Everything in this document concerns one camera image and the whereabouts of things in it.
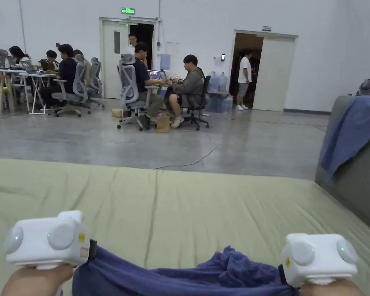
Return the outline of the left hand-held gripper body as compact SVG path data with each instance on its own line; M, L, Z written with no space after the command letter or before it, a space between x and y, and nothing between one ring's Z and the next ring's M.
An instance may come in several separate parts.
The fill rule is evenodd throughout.
M85 264L95 257L97 242L83 220L82 212L74 210L60 212L56 217L18 221L4 242L6 261L38 269Z

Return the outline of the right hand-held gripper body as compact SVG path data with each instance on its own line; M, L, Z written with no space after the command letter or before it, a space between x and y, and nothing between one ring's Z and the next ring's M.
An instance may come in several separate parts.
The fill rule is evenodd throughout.
M339 234L288 234L280 259L281 281L294 288L327 285L357 274L358 254Z

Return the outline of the person's right hand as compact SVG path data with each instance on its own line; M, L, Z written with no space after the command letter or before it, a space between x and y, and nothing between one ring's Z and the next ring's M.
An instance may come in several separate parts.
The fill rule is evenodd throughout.
M365 296L366 294L352 281L335 280L329 284L306 283L300 289L301 296Z

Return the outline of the person's left hand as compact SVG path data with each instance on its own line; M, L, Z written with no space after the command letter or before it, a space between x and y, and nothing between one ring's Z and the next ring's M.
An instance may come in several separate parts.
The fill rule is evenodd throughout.
M53 269L24 267L15 271L1 292L2 296L55 296L63 283L73 277L70 265Z

